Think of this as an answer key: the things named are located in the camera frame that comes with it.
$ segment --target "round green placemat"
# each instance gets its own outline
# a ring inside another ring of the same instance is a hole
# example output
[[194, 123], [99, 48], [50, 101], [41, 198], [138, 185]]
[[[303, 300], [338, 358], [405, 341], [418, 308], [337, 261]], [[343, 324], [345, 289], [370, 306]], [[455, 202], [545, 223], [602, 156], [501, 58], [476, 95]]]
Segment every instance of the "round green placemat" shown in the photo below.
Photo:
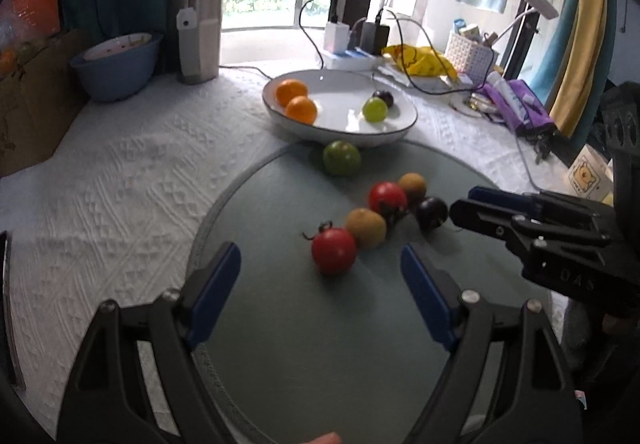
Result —
[[[519, 306], [548, 292], [520, 276], [504, 244], [451, 225], [427, 238], [408, 217], [385, 244], [361, 252], [340, 278], [320, 276], [302, 232], [366, 207], [370, 187], [421, 173], [447, 203], [493, 184], [431, 148], [409, 142], [362, 153], [352, 179], [327, 176], [321, 148], [291, 145], [245, 172], [207, 214], [188, 273], [223, 241], [242, 270], [209, 341], [195, 353], [216, 405], [253, 442], [295, 444], [337, 431], [349, 444], [400, 444], [428, 400], [448, 354], [435, 344], [400, 273], [408, 242], [462, 289]], [[492, 348], [473, 413], [486, 409], [500, 348]]]

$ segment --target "purple pouch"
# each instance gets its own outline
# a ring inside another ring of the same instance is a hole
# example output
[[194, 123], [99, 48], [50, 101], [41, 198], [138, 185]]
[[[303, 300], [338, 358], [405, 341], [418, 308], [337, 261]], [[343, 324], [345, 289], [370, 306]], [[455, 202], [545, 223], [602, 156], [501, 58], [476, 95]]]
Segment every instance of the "purple pouch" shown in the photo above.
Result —
[[546, 113], [546, 110], [538, 99], [538, 96], [534, 94], [523, 80], [514, 79], [507, 83], [509, 83], [509, 86], [520, 99], [524, 108], [527, 110], [527, 113], [529, 113], [529, 117], [531, 119], [531, 125], [529, 127], [525, 126], [525, 124], [518, 119], [513, 110], [511, 110], [507, 101], [502, 97], [502, 94], [500, 94], [491, 84], [485, 83], [479, 93], [487, 96], [492, 102], [494, 102], [495, 107], [500, 111], [502, 118], [511, 130], [515, 131], [518, 135], [523, 135], [525, 133], [542, 134], [556, 129], [553, 119], [551, 119], [549, 114]]

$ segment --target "red tomato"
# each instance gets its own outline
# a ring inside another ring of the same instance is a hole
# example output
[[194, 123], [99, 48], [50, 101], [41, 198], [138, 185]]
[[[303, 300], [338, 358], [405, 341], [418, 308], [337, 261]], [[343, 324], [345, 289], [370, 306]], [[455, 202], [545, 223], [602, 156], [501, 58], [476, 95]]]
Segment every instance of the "red tomato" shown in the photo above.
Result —
[[379, 182], [371, 188], [369, 192], [369, 209], [372, 211], [382, 214], [383, 211], [404, 211], [406, 208], [406, 193], [395, 182]]
[[356, 260], [356, 240], [344, 228], [321, 229], [311, 244], [311, 255], [323, 275], [341, 275]]

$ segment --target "white bowl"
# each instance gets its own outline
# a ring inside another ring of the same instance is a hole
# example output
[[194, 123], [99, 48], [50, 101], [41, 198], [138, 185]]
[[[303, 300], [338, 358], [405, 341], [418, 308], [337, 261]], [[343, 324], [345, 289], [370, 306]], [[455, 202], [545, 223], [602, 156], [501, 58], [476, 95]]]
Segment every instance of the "white bowl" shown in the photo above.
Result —
[[[298, 79], [309, 89], [309, 98], [318, 108], [313, 125], [306, 125], [284, 114], [276, 100], [276, 88], [286, 79]], [[388, 90], [394, 106], [384, 121], [369, 123], [362, 106], [376, 90]], [[378, 147], [399, 141], [418, 120], [418, 112], [409, 98], [399, 90], [371, 76], [340, 70], [303, 70], [274, 78], [262, 91], [262, 100], [274, 121], [292, 134], [327, 145], [348, 141], [360, 148]]]
[[138, 46], [148, 44], [151, 40], [149, 33], [132, 33], [124, 36], [118, 36], [117, 38], [111, 38], [106, 42], [98, 44], [91, 49], [88, 49], [83, 57], [88, 62], [99, 60], [100, 58], [106, 58], [112, 54], [119, 52], [125, 52], [126, 50], [133, 49]]

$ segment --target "textured tablecloth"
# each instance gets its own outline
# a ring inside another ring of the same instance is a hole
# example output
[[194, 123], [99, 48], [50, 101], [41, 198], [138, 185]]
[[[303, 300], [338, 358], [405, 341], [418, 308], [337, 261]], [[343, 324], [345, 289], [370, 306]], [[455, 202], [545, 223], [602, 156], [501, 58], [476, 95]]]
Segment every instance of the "textured tablecloth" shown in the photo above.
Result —
[[[259, 64], [272, 76], [308, 63]], [[271, 124], [259, 74], [222, 70], [188, 87], [155, 78], [114, 104], [89, 103], [45, 163], [0, 179], [0, 229], [13, 231], [11, 302], [31, 413], [54, 432], [66, 377], [97, 305], [153, 300], [180, 287], [198, 226], [218, 195], [255, 161], [293, 139]], [[504, 127], [453, 111], [448, 98], [414, 95], [410, 139], [465, 161], [501, 188], [532, 187]], [[555, 157], [538, 185], [562, 191]], [[564, 299], [555, 298], [554, 325]], [[162, 426], [171, 427], [143, 348], [145, 378]]]

